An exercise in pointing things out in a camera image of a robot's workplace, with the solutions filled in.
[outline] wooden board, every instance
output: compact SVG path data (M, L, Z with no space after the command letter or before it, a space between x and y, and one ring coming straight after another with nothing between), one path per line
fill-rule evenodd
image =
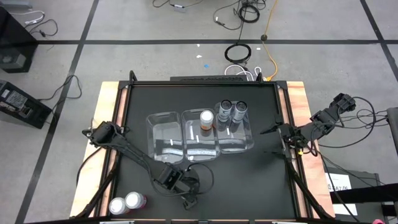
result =
M309 118L311 117L311 112L308 105L307 96L305 94L304 84L303 82L287 82L287 84L289 88L289 98L290 104L292 106L295 125L301 126L307 124L308 122L310 122ZM118 85L118 82L103 82L94 116L96 122L112 120L113 110L116 104ZM121 120L123 118L122 115L126 95L127 91L123 91L121 94L121 100L119 102L119 113L117 118L118 125L121 125ZM287 110L284 101L283 91L279 91L279 95L281 98L284 119L288 121L289 119L287 119ZM94 150L95 148L88 144L86 148L85 158L89 156ZM75 194L75 199L72 205L71 216L80 213L97 191L101 178L104 157L105 151L100 151L89 162L87 162L86 166L82 169L79 178L79 184ZM326 184L326 177L323 170L321 158L313 157L311 154L306 154L303 155L302 160L308 188L310 189L316 200L319 202L319 204L325 209L325 211L330 215L335 216L329 190ZM109 167L112 167L113 162L114 152L111 155ZM303 195L299 188L296 188L298 189L297 195L300 213L302 214L302 217L306 217L307 214L305 212ZM103 196L103 204L101 206L100 215L106 215L108 201L109 187Z

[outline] electrical box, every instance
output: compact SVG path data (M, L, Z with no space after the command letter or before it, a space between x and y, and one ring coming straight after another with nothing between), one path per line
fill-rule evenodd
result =
M12 83L0 80L0 111L41 129L52 110Z

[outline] white bottle cap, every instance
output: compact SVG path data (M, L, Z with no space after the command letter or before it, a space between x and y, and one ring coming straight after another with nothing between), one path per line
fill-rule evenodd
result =
M200 114L200 124L202 129L209 130L213 125L214 115L211 111L205 110Z
M129 209L126 207L126 203L124 202L124 199L121 197L112 199L111 203L109 204L109 211L113 215L124 214L128 210Z
M142 205L142 197L137 192L131 192L126 196L126 205L130 209L139 208Z

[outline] white cable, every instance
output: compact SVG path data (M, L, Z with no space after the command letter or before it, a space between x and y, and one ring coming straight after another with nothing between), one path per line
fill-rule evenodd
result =
M259 72L259 73L257 73L257 69L259 69L259 70L260 70L260 72L261 72L261 68L260 68L260 67L258 67L258 66L257 66L256 68L254 68L254 73L256 74L256 76L259 76L259 73L260 73L260 72Z
M24 16L24 15L28 15L28 14L32 14L32 13L41 13L42 16L40 16L37 19L31 20L31 21L25 21L25 25L29 25L29 24L35 24L38 23L41 19L44 18L44 12L43 11L32 11L32 12L25 12L25 13L10 13L11 15L17 15L17 16Z
M226 71L227 71L229 68L231 68L231 67L238 67L238 68L240 68L240 69L242 70L242 72L238 72L236 75L240 75L240 74L244 73L244 74L246 75L247 80L249 81L249 78L247 77L247 75L249 74L250 77L251 77L251 80L254 81L254 76L253 76L253 74L252 74L251 72L249 72L249 71L246 71L246 70L245 70L242 66L240 66L240 65L230 65L230 66L228 66L228 67L225 69L225 71L224 71L224 75L226 75ZM254 68L254 73L256 73L256 76L258 76L257 69L260 69L260 72L261 72L261 68L260 68L260 67Z

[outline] yellow cable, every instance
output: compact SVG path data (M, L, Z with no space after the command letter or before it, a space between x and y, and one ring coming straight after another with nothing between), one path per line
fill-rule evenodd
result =
M278 3L278 0L275 0L275 3L269 13L269 17L268 17L268 22L267 22L267 27L266 27L266 31L264 32L264 35L267 35L267 31L268 31L268 26L269 26L269 21L271 20L271 16L272 16L272 12L274 12L274 8L276 6L276 4ZM273 75L269 76L266 78L266 81L271 81L272 78L276 75L276 73L278 73L278 65L276 64L275 60L271 57L271 54L268 51L268 48L266 46L266 44L264 43L264 41L262 42L262 46L264 46L265 50L267 51L268 57L271 60L271 62L274 64L275 66L275 72Z

